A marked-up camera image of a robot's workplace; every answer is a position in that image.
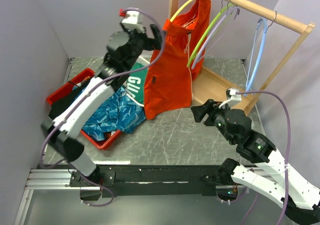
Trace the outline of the orange drawstring shorts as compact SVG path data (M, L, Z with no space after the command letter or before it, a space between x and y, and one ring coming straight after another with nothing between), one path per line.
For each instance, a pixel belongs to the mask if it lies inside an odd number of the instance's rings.
M191 9L167 19L162 55L155 50L144 82L144 112L148 120L156 115L189 107L192 103L192 82L198 76L203 62L195 68L188 66L189 58L208 28L211 0L196 0Z

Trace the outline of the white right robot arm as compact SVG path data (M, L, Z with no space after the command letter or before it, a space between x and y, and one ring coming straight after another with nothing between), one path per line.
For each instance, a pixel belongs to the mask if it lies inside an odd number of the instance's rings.
M262 133L252 129L252 120L241 109L220 106L212 99L191 107L195 122L213 126L241 157L263 170L261 176L234 159L227 158L218 169L222 183L242 184L273 201L284 214L299 225L320 221L320 190L292 166Z

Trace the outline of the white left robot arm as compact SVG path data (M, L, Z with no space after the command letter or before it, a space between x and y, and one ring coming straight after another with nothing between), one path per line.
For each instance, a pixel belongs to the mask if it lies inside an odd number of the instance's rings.
M51 146L63 159L73 166L88 186L100 179L100 169L77 140L83 125L99 106L110 98L134 73L133 65L142 51L158 50L161 56L165 48L165 32L157 23L150 25L153 37L146 28L134 25L122 26L122 31L111 35L106 46L103 63L89 80L85 90L54 120L45 120L41 129L46 136L43 147Z

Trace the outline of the yellow plastic hanger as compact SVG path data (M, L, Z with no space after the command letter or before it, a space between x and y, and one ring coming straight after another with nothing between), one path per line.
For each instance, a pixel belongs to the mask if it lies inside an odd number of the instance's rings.
M196 0L187 0L184 4L182 4L180 7L179 0L169 0L169 20L172 23L176 17L192 2Z

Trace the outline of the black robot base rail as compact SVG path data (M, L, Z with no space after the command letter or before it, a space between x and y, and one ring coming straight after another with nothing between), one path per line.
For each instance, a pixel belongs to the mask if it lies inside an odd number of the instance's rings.
M61 174L63 188L79 189L80 198L88 202L99 197L160 195L216 196L234 202L246 192L218 165L101 165L93 180L97 185L65 165L54 172Z

